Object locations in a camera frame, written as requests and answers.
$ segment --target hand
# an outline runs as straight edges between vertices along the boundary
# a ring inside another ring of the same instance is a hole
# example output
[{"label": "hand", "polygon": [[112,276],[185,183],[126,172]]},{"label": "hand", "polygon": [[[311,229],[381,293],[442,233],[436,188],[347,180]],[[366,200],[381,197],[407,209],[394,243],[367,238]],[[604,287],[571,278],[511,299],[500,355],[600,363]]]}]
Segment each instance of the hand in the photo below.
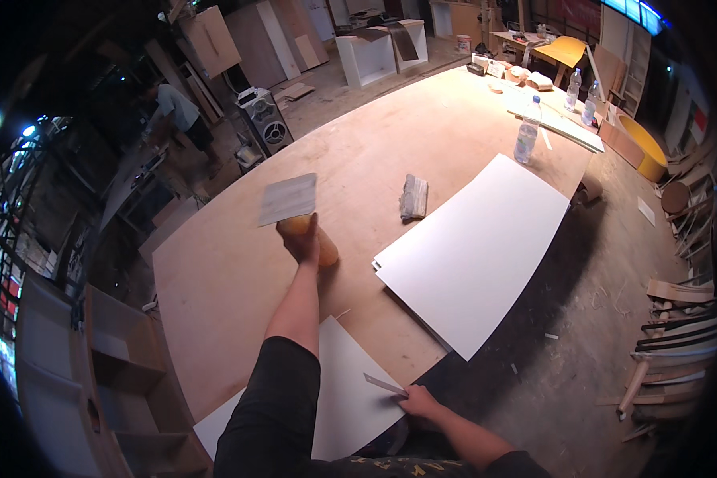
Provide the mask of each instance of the hand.
[{"label": "hand", "polygon": [[295,234],[287,231],[286,224],[280,221],[276,225],[276,231],[284,240],[284,247],[292,254],[298,264],[319,264],[319,236],[316,230],[319,225],[319,215],[313,213],[310,217],[308,229],[303,234]]},{"label": "hand", "polygon": [[432,420],[433,415],[442,408],[425,386],[411,385],[405,387],[404,391],[409,394],[409,398],[401,400],[398,405],[410,415]]}]

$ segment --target man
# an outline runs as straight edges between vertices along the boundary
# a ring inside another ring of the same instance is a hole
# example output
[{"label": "man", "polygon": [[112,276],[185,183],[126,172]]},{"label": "man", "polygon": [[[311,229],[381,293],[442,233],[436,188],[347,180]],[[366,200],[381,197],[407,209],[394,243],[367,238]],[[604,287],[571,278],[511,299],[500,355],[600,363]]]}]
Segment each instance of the man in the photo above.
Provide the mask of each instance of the man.
[{"label": "man", "polygon": [[258,362],[218,440],[215,476],[512,476],[550,475],[525,451],[441,406],[425,387],[409,386],[398,404],[437,425],[462,459],[348,456],[311,460],[319,396],[319,241],[317,215],[303,235],[277,227],[298,262],[292,285],[268,323]]},{"label": "man", "polygon": [[212,133],[200,118],[200,109],[174,86],[166,83],[143,88],[139,97],[144,101],[156,100],[160,106],[149,121],[147,131],[154,131],[157,140],[162,141],[170,132],[170,125],[175,125],[186,133],[196,149],[207,155],[210,179],[215,177],[223,163],[212,148]]}]

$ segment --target orange bottle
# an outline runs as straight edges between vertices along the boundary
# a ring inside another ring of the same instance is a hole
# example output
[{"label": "orange bottle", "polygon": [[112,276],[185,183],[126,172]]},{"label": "orange bottle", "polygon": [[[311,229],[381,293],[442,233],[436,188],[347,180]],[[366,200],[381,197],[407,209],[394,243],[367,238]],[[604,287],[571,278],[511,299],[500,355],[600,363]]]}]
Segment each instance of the orange bottle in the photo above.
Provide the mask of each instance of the orange bottle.
[{"label": "orange bottle", "polygon": [[[281,230],[288,234],[305,234],[308,231],[311,214],[296,215],[289,219],[279,221]],[[337,254],[337,246],[332,242],[329,236],[321,229],[321,225],[316,226],[316,237],[319,238],[319,265],[329,267],[337,262],[339,255]]]}]

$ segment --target white bucket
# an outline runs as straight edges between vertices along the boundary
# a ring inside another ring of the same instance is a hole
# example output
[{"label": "white bucket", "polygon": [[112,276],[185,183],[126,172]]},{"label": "white bucket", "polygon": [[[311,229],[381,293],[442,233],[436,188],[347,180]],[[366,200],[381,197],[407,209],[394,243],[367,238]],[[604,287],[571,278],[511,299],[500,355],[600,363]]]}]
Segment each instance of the white bucket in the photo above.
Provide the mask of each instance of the white bucket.
[{"label": "white bucket", "polygon": [[470,44],[472,39],[470,35],[457,35],[456,36],[456,49],[460,53],[470,53]]}]

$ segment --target light blue shirt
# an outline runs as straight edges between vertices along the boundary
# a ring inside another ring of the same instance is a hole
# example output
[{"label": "light blue shirt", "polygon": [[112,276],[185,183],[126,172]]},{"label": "light blue shirt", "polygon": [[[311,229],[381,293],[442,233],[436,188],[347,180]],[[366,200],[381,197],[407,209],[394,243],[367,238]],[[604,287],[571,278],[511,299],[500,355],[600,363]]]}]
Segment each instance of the light blue shirt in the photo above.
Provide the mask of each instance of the light blue shirt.
[{"label": "light blue shirt", "polygon": [[175,126],[184,133],[200,117],[200,109],[172,85],[159,85],[157,102],[160,104],[160,109],[164,116],[175,110],[175,119],[173,121]]}]

